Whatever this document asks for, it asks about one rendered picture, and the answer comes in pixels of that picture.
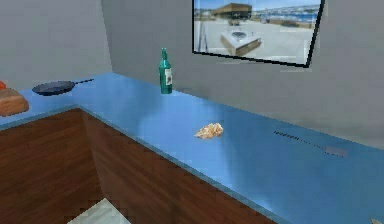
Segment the tan crumpled pastry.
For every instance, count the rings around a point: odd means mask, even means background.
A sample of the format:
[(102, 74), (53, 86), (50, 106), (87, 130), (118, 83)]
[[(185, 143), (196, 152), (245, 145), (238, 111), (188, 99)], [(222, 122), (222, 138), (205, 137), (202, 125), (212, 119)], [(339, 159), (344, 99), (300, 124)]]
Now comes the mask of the tan crumpled pastry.
[(214, 137), (220, 137), (223, 134), (223, 127), (220, 123), (210, 123), (202, 127), (196, 134), (195, 137), (201, 139), (212, 139)]

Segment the green glass bottle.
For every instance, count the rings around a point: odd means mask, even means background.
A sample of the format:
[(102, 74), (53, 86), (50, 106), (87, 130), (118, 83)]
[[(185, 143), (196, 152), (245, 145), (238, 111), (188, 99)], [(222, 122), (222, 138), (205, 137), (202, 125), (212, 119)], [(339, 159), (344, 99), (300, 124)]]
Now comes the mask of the green glass bottle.
[(160, 88), (162, 94), (172, 93), (172, 67), (168, 61), (167, 50), (161, 50), (161, 61), (159, 64)]

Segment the black framed window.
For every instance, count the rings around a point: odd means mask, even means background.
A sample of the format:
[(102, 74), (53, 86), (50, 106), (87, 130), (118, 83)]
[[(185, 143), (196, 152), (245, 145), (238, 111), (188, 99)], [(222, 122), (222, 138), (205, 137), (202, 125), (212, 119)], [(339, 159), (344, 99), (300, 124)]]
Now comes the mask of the black framed window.
[(193, 0), (195, 54), (307, 68), (325, 0)]

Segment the brown bread loaf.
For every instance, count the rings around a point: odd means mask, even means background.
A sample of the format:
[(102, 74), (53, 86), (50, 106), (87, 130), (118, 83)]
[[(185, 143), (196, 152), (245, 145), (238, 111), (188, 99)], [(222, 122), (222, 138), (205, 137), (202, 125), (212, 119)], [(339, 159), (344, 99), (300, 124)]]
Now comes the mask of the brown bread loaf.
[(28, 110), (28, 101), (18, 91), (10, 88), (0, 90), (0, 116), (11, 116)]

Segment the black frying pan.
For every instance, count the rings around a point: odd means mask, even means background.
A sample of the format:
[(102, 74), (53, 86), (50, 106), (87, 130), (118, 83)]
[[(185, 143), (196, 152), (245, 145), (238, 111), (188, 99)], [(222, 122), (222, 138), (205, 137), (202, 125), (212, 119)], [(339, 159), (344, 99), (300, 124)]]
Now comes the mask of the black frying pan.
[(77, 84), (81, 84), (81, 81), (54, 81), (49, 83), (43, 83), (32, 88), (32, 91), (41, 96), (54, 96), (70, 92)]

